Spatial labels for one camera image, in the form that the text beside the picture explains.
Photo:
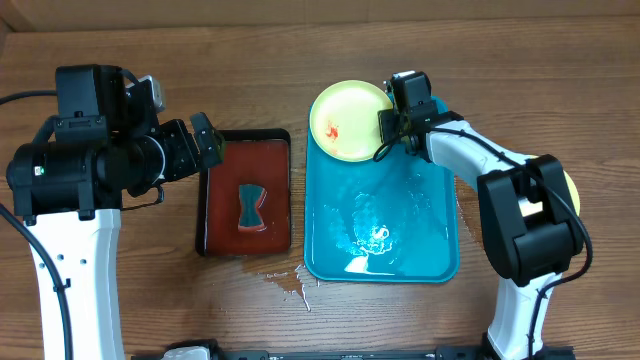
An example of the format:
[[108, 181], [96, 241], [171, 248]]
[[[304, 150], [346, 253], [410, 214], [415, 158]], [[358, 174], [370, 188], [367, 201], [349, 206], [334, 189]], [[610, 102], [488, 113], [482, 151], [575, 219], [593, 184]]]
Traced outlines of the yellow-green plate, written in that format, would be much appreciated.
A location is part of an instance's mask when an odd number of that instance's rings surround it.
[[341, 161], [371, 160], [382, 145], [378, 112], [393, 108], [386, 93], [360, 80], [323, 90], [311, 106], [309, 128], [316, 144]]
[[580, 196], [579, 196], [578, 189], [577, 189], [573, 179], [571, 178], [571, 176], [567, 172], [564, 172], [564, 176], [565, 176], [565, 180], [566, 180], [567, 187], [568, 187], [568, 190], [569, 190], [569, 194], [570, 194], [570, 197], [571, 197], [571, 203], [573, 205], [575, 213], [577, 215], [580, 215], [581, 202], [580, 202]]

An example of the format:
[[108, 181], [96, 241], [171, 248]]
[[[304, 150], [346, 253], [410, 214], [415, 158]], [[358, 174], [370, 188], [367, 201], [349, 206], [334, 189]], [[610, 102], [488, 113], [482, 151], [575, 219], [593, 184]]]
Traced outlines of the dark teal sponge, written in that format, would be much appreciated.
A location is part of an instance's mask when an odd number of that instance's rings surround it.
[[266, 225], [260, 214], [260, 208], [266, 195], [267, 192], [262, 186], [255, 184], [242, 184], [239, 186], [239, 231], [260, 232], [266, 229]]

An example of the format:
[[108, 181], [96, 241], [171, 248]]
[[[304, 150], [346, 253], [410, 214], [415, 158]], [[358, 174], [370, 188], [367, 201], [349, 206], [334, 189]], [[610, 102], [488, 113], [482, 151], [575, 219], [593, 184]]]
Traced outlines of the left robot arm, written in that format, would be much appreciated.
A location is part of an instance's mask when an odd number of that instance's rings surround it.
[[4, 216], [31, 248], [45, 356], [121, 359], [122, 199], [219, 165], [225, 140], [202, 113], [160, 122], [159, 83], [118, 66], [59, 67], [55, 96], [57, 113], [8, 165]]

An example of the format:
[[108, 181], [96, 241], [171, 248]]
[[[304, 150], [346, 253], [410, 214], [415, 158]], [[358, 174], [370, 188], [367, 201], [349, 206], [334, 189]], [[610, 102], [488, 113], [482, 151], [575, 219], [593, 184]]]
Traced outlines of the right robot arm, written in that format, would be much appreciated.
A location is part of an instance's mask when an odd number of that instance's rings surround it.
[[419, 117], [378, 114], [381, 161], [396, 144], [452, 171], [476, 191], [485, 254], [500, 277], [494, 318], [476, 359], [572, 359], [570, 347], [549, 347], [542, 329], [553, 290], [591, 267], [591, 237], [560, 161], [505, 149], [453, 111]]

